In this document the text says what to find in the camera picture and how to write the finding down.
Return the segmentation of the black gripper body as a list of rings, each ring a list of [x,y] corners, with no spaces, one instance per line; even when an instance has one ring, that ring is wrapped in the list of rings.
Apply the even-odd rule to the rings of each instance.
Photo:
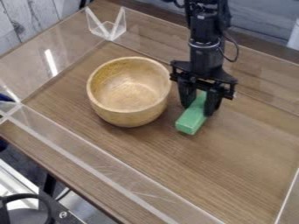
[[[189,43],[191,48],[190,60],[171,62],[171,80],[177,83],[194,83],[197,90],[209,91],[211,88],[223,88],[223,98],[234,99],[238,79],[223,69],[226,42],[218,39],[213,43]]]

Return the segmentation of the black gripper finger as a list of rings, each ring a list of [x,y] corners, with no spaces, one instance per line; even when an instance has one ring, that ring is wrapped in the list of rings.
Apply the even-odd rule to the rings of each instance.
[[[186,80],[179,80],[179,95],[183,107],[187,109],[197,99],[197,86]]]
[[[207,97],[205,102],[205,115],[213,116],[214,112],[221,108],[225,90],[222,87],[211,88],[207,91]]]

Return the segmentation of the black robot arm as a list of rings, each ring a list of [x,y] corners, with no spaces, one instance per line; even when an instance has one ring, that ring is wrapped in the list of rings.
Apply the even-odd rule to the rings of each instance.
[[[182,105],[189,108],[197,98],[197,90],[206,93],[203,114],[213,116],[223,99],[234,99],[238,79],[226,72],[225,60],[235,62],[225,54],[226,33],[231,14],[229,0],[185,0],[189,29],[191,32],[190,60],[171,62],[171,80],[178,83]]]

